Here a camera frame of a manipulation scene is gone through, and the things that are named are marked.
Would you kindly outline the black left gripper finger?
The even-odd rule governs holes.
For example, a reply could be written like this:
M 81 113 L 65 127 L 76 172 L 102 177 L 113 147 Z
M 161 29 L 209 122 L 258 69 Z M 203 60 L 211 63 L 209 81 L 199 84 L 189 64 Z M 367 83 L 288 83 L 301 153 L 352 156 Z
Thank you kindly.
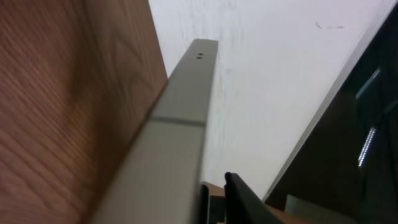
M 283 224 L 237 173 L 224 175 L 228 224 Z

